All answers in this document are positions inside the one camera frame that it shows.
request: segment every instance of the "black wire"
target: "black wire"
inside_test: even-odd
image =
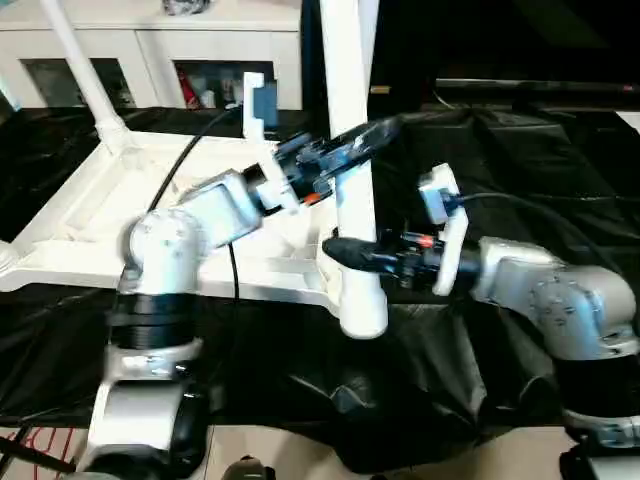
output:
[[[231,256],[231,269],[233,270],[233,304],[235,317],[236,308],[240,301],[240,281],[238,280],[238,265],[236,264],[236,252],[233,250],[233,243],[229,244],[229,255]]]
[[[458,197],[457,201],[460,203],[469,203],[477,200],[484,199],[496,199],[496,200],[507,200],[513,203],[516,206],[526,208],[533,212],[536,212],[543,217],[546,217],[548,220],[551,220],[562,228],[570,232],[575,238],[581,240],[584,245],[589,248],[591,253],[595,257],[597,257],[603,266],[607,267],[609,270],[617,273],[622,276],[622,270],[618,266],[618,264],[607,254],[602,248],[596,245],[582,230],[576,227],[570,220],[560,215],[555,210],[552,210],[544,205],[541,205],[536,202],[532,202],[530,200],[525,200],[524,198],[520,198],[516,195],[511,195],[509,193],[502,192],[480,192],[480,193],[472,193],[470,195],[464,195],[462,197]]]
[[[229,117],[232,113],[238,112],[239,110],[240,110],[240,106],[233,107],[213,117],[209,121],[209,123],[207,123],[204,127],[202,127],[202,129],[191,139],[189,144],[184,148],[184,150],[180,153],[180,155],[176,159],[175,163],[173,164],[173,167],[171,167],[171,170],[169,170],[169,173],[167,173],[167,176],[162,182],[162,185],[160,185],[160,188],[156,192],[155,197],[153,197],[153,200],[151,201],[151,204],[149,205],[149,209],[147,210],[147,212],[154,210],[158,206],[158,203],[160,202],[162,195],[164,195],[164,192],[169,187],[169,184],[171,183],[171,180],[175,176],[176,172],[178,171],[178,168],[180,168],[180,165],[184,163],[185,159],[187,158],[191,150],[193,150],[193,147],[195,147],[197,143],[200,140],[202,140],[202,137],[204,137],[205,134],[209,132],[209,130],[211,130],[211,128],[214,125],[217,125],[222,120]],[[229,244],[229,254],[231,255],[231,268],[233,270],[233,289],[234,289],[233,317],[235,318],[238,301],[240,299],[240,281],[238,279],[238,266],[236,264],[236,255],[235,255],[235,252],[233,251],[233,245],[231,243]]]
[[[169,184],[171,183],[171,180],[173,180],[173,177],[175,176],[176,172],[178,171],[178,168],[180,168],[180,165],[182,165],[184,163],[185,159],[187,158],[187,155],[189,155],[189,153],[191,153],[191,150],[193,150],[193,147],[195,147],[198,144],[198,142],[200,140],[202,140],[202,137],[204,137],[205,134],[214,125],[220,123],[222,120],[224,120],[225,118],[229,117],[232,113],[236,113],[237,111],[239,111],[239,109],[240,109],[240,107],[230,108],[229,110],[226,110],[225,112],[222,112],[221,114],[216,115],[215,117],[213,117],[209,121],[209,123],[207,123],[204,127],[202,127],[202,130],[200,130],[191,139],[189,144],[184,148],[184,150],[180,153],[180,155],[176,159],[175,163],[173,164],[173,167],[171,167],[171,170],[169,170],[169,173],[167,173],[167,176],[165,177],[164,181],[162,182],[162,185],[160,185],[160,188],[156,192],[156,196],[153,197],[153,200],[151,201],[151,204],[149,205],[149,209],[147,210],[147,212],[150,212],[151,210],[154,210],[158,206],[158,203],[160,203],[160,199],[162,198],[162,195],[164,195],[164,192],[169,187]]]

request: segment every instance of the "black tablecloth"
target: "black tablecloth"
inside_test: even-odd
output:
[[[210,113],[124,112],[136,130],[195,133]],[[405,117],[374,162],[381,228],[433,231],[415,191],[448,162],[465,193],[512,192],[573,220],[640,292],[640,139],[614,114],[496,113]],[[279,134],[303,125],[284,112]],[[0,238],[11,241],[97,144],[78,109],[23,110],[0,127]],[[237,136],[240,123],[213,132]],[[556,226],[504,203],[468,208],[469,236],[540,243],[595,260]],[[265,424],[333,445],[355,471],[437,461],[518,425],[555,424],[550,359],[521,319],[464,296],[434,298],[385,282],[388,332],[345,337],[324,309],[202,298],[212,423]],[[30,285],[0,294],[0,424],[86,426],[99,384],[113,292]]]

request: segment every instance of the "orange light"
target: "orange light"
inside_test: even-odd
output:
[[[304,197],[305,205],[313,205],[314,203],[318,203],[320,200],[322,200],[322,195],[319,193],[310,193]]]
[[[422,235],[418,240],[418,245],[420,245],[422,248],[432,248],[433,237],[431,235]]]

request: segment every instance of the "white support leg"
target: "white support leg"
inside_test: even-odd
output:
[[[360,36],[362,37],[362,60],[364,63],[365,91],[371,86],[371,65],[376,44],[378,8],[380,0],[360,0]]]
[[[358,0],[321,0],[331,135],[367,121]],[[371,163],[336,179],[340,235],[376,240]],[[344,268],[340,325],[353,338],[374,338],[387,327],[387,298],[377,275]]]
[[[41,3],[51,26],[62,42],[69,68],[96,120],[96,130],[100,139],[112,155],[119,155],[130,144],[129,130],[113,109],[98,74],[80,47],[60,1],[41,0]]]

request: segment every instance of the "white cabinet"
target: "white cabinet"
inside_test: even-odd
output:
[[[257,66],[277,81],[278,107],[296,110],[301,2],[214,0],[206,12],[186,17],[165,15],[161,0],[64,0],[64,6],[116,105],[185,108],[176,66],[196,94],[211,90],[218,97],[220,78],[237,81]],[[23,107],[81,104],[39,0],[0,10],[0,77]]]

